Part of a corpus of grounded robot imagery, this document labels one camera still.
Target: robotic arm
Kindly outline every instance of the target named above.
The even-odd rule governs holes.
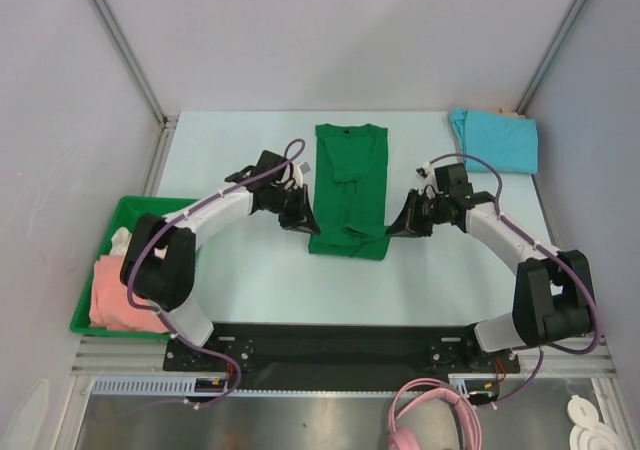
[[[593,298],[589,263],[582,253],[548,246],[551,257],[557,257],[550,258],[537,240],[532,246],[528,235],[499,211],[493,195],[473,191],[462,163],[430,170],[418,169],[425,185],[409,192],[387,234],[428,237],[434,224],[450,223],[489,247],[516,276],[513,310],[471,325],[462,342],[465,353],[536,347],[593,329],[587,299],[557,263],[559,259],[573,270]],[[561,286],[562,293],[552,295],[552,283]]]
[[[227,225],[258,210],[277,214],[285,230],[320,233],[309,205],[308,188],[303,182],[306,164],[290,163],[256,180],[285,162],[285,157],[265,150],[255,166],[245,167],[225,179],[220,198],[208,196],[163,217],[146,214],[136,224],[120,273],[125,285],[148,242],[167,222],[180,220],[162,235],[153,253],[144,258],[133,287],[136,295],[155,303],[173,329],[194,345],[204,345],[213,333],[213,324],[191,295],[196,250],[204,242]],[[250,180],[254,182],[242,185]],[[225,194],[225,189],[230,190],[233,184],[238,188]]]

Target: pink headphones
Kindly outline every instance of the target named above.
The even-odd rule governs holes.
[[[398,399],[409,390],[425,385],[436,388],[424,392],[407,404],[396,416]],[[412,380],[396,394],[389,409],[389,430],[391,431],[389,435],[389,450],[420,450],[420,445],[418,445],[418,441],[413,432],[408,427],[396,428],[396,420],[419,403],[434,398],[441,398],[453,405],[464,433],[465,448],[467,450],[480,450],[482,448],[482,429],[480,428],[480,420],[478,420],[475,408],[464,396],[455,391],[453,387],[449,387],[446,383],[436,380],[435,378],[417,378]]]

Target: headphone ear cup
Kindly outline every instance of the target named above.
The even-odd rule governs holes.
[[[389,435],[389,450],[420,450],[420,445],[409,427],[398,427]]]

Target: green cloth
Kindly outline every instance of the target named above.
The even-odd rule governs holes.
[[[389,161],[387,129],[317,125],[313,213],[322,231],[309,253],[382,260]]]

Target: wall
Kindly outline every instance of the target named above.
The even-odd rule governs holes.
[[[592,0],[530,115],[540,190],[562,242],[590,258],[623,388],[640,420],[640,0]]]
[[[0,0],[0,441],[51,384],[51,437],[78,338],[71,314],[157,129],[87,0]]]
[[[571,0],[109,0],[163,109],[515,107]]]

